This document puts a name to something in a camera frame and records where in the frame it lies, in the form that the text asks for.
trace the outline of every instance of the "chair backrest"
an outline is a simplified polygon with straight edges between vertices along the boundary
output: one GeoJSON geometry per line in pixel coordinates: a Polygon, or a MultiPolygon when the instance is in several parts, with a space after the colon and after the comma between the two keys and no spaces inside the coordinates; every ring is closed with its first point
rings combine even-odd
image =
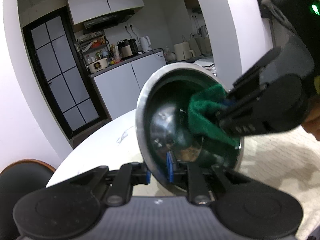
{"type": "Polygon", "coordinates": [[[44,188],[53,170],[35,162],[17,163],[0,174],[0,240],[14,240],[19,236],[12,210],[24,195],[44,188]]]}

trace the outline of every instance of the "tiled floor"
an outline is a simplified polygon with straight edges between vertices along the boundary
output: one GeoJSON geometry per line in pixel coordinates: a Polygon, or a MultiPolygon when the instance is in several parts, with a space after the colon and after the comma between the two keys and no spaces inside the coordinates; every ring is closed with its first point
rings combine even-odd
{"type": "Polygon", "coordinates": [[[110,122],[109,120],[103,120],[86,131],[76,135],[70,140],[71,147],[75,149],[80,143],[82,143],[85,139],[87,139],[90,135],[92,135],[95,131],[99,130],[102,126],[110,122]]]}

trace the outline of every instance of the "green cloth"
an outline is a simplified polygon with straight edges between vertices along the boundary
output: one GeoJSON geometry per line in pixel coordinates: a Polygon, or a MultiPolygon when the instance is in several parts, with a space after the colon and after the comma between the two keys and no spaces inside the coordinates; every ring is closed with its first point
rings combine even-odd
{"type": "Polygon", "coordinates": [[[226,92],[220,84],[194,94],[188,106],[188,126],[192,134],[206,135],[213,140],[237,147],[239,138],[228,136],[218,125],[206,118],[206,116],[214,117],[218,110],[226,108],[220,103],[225,98],[226,92]]]}

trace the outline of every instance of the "white kettle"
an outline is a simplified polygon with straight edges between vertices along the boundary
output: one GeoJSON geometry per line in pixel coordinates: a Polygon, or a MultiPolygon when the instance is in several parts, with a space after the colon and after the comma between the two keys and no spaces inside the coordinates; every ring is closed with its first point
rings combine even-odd
{"type": "Polygon", "coordinates": [[[149,36],[143,36],[139,39],[139,41],[143,51],[152,50],[149,36]]]}

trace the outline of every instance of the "round table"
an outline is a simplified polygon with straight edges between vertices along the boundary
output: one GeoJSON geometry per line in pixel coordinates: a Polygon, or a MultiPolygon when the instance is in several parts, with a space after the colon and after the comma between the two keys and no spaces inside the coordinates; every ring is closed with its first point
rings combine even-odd
{"type": "MultiPolygon", "coordinates": [[[[106,124],[84,140],[59,166],[47,187],[100,165],[117,170],[124,163],[142,162],[135,110],[106,124]]],[[[240,172],[299,200],[304,217],[297,238],[307,239],[320,225],[320,143],[301,127],[275,135],[246,137],[240,172]]],[[[172,195],[153,177],[134,195],[172,195]]]]}
{"type": "MultiPolygon", "coordinates": [[[[53,174],[47,187],[101,165],[108,166],[109,170],[118,170],[125,163],[143,162],[134,125],[135,110],[132,110],[101,127],[69,154],[53,174]]],[[[173,194],[152,176],[148,186],[135,186],[133,195],[173,194]]]]}

